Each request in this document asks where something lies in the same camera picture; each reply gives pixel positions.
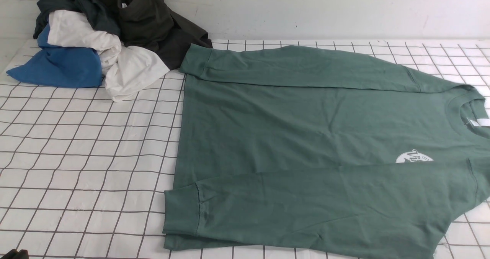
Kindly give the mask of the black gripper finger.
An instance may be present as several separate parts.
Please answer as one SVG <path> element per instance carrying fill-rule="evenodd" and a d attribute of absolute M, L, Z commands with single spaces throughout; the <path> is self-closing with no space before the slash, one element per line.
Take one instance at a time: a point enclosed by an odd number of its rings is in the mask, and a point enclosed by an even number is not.
<path fill-rule="evenodd" d="M 1 259 L 29 259 L 29 253 L 28 250 L 25 249 L 12 249 L 4 254 Z"/>

